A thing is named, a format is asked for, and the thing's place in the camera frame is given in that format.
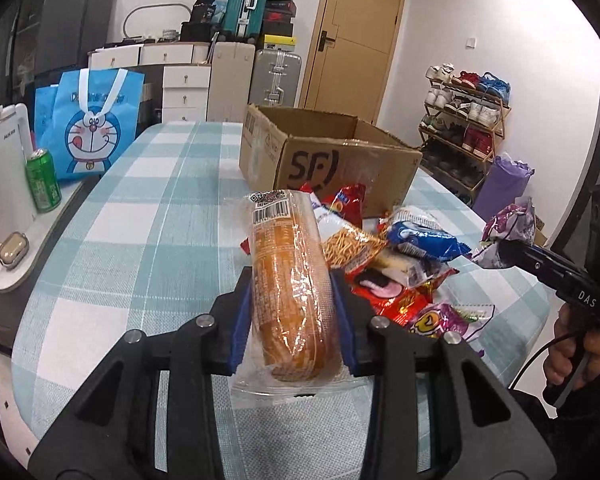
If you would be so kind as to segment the right hand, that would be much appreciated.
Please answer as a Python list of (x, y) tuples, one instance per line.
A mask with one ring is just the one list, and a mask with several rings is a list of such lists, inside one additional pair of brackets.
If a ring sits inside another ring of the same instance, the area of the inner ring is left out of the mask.
[[(554, 323), (554, 336), (556, 338), (566, 336), (573, 326), (571, 315), (573, 308), (569, 304), (563, 304), (558, 311), (558, 318)], [(543, 370), (549, 385), (560, 386), (572, 373), (571, 360), (577, 351), (577, 341), (567, 338), (554, 344), (548, 349), (548, 356), (543, 363)], [(573, 388), (580, 389), (600, 376), (600, 331), (589, 330), (583, 339), (583, 348), (588, 352), (590, 358), (588, 364), (578, 376)]]

